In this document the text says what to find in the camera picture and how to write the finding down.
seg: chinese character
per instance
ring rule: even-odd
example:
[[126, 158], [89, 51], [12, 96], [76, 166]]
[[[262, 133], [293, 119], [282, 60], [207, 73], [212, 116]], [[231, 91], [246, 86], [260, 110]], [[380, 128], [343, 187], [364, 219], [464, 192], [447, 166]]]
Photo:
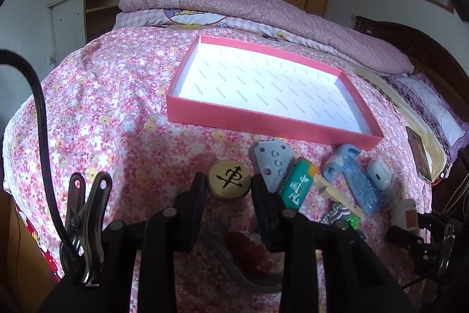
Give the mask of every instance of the chinese character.
[[298, 182], [292, 182], [290, 183], [290, 189], [294, 190], [295, 193], [299, 194], [300, 192], [300, 187], [303, 183], [307, 183], [308, 182], [308, 177], [305, 176], [305, 175], [302, 175], [300, 177], [300, 183]]
[[222, 178], [219, 175], [217, 175], [218, 179], [221, 179], [222, 181], [225, 181], [225, 184], [223, 185], [223, 188], [228, 186], [228, 184], [230, 184], [230, 183], [233, 183], [236, 186], [242, 187], [242, 184], [233, 182], [233, 181], [240, 181], [242, 179], [241, 167], [236, 166], [234, 168], [234, 170], [233, 169], [228, 169], [226, 171], [225, 175], [228, 176], [229, 173], [231, 173], [231, 175], [228, 177], [228, 179]]
[[300, 194], [297, 194], [297, 193], [293, 192], [293, 193], [290, 194], [290, 196], [288, 198], [291, 198], [293, 203], [295, 203], [297, 206], [300, 205], [300, 201], [299, 201]]

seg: gray plastic item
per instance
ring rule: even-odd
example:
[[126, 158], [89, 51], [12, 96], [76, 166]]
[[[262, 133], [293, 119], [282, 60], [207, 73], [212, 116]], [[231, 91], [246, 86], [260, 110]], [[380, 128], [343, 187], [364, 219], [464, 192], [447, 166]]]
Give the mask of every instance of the gray plastic item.
[[282, 273], [269, 273], [264, 276], [246, 275], [236, 265], [231, 253], [223, 244], [224, 236], [212, 232], [205, 232], [203, 238], [215, 253], [215, 256], [227, 268], [228, 272], [243, 288], [249, 289], [257, 293], [280, 293], [282, 292]]
[[255, 174], [261, 174], [267, 189], [278, 192], [295, 164], [290, 146], [280, 140], [261, 141], [249, 148]]

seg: wooden headboard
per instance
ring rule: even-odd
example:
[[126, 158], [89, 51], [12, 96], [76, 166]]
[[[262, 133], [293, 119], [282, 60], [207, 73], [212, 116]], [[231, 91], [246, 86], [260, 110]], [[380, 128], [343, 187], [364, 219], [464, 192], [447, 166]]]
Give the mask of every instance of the wooden headboard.
[[425, 73], [454, 112], [469, 122], [469, 77], [441, 44], [415, 28], [362, 16], [356, 16], [355, 30], [385, 40], [405, 53], [414, 73]]

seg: blue toy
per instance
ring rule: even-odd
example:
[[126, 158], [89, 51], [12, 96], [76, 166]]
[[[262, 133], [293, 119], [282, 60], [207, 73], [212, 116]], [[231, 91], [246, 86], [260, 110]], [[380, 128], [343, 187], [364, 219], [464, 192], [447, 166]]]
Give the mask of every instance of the blue toy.
[[354, 145], [341, 145], [324, 166], [324, 178], [332, 182], [334, 176], [343, 173], [358, 205], [368, 215], [381, 209], [379, 190], [368, 173], [356, 161], [360, 149]]

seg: bed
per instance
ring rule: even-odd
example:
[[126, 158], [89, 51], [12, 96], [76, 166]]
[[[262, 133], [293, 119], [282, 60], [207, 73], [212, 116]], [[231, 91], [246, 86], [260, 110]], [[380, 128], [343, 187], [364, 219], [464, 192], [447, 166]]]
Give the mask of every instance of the bed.
[[[114, 30], [71, 53], [42, 83], [52, 178], [63, 219], [69, 179], [76, 171], [85, 176], [88, 185], [98, 171], [108, 171], [114, 186], [104, 224], [114, 219], [130, 224], [170, 205], [196, 171], [207, 172], [219, 160], [241, 161], [252, 171], [248, 149], [258, 140], [280, 138], [292, 146], [297, 157], [306, 157], [318, 166], [334, 152], [330, 145], [169, 121], [165, 98], [169, 81], [201, 33], [280, 48], [342, 69], [385, 137], [375, 149], [359, 156], [360, 163], [365, 165], [372, 158], [384, 160], [403, 185], [402, 197], [415, 199], [419, 212], [431, 210], [431, 185], [417, 177], [405, 127], [411, 126], [423, 138], [433, 181], [447, 174], [451, 158], [432, 128], [382, 77], [414, 70], [415, 64], [398, 44], [386, 43], [383, 36], [384, 40], [367, 36], [373, 35], [368, 28], [361, 33], [307, 15], [280, 0], [121, 0], [119, 6], [123, 13], [118, 15]], [[469, 84], [467, 76], [464, 79], [461, 75], [461, 79]], [[464, 92], [465, 88], [454, 87], [453, 91]], [[5, 131], [4, 188], [37, 238], [51, 269], [61, 277], [60, 242], [45, 201], [37, 141], [30, 98]], [[345, 181], [337, 179], [335, 185], [353, 203]], [[312, 189], [300, 211], [319, 221], [329, 209], [329, 203]], [[179, 312], [277, 312], [280, 294], [243, 290], [210, 251], [203, 233], [213, 230], [219, 221], [231, 230], [249, 231], [253, 224], [250, 195], [230, 204], [208, 197], [201, 240], [191, 253], [174, 256]], [[388, 227], [386, 212], [365, 215], [360, 222], [372, 250], [397, 280], [406, 283], [414, 278], [412, 264], [385, 241]], [[271, 256], [271, 261], [274, 270], [282, 269], [281, 255]], [[131, 312], [137, 310], [138, 270], [137, 258]], [[318, 278], [320, 304], [325, 307], [321, 266]]]
[[[458, 61], [438, 42], [415, 28], [399, 23], [373, 21], [356, 16], [355, 30], [383, 39], [407, 54], [414, 65], [412, 75], [425, 79], [447, 103], [446, 107], [467, 130], [469, 123], [469, 78]], [[461, 145], [448, 148], [450, 162], [469, 144], [465, 136]]]

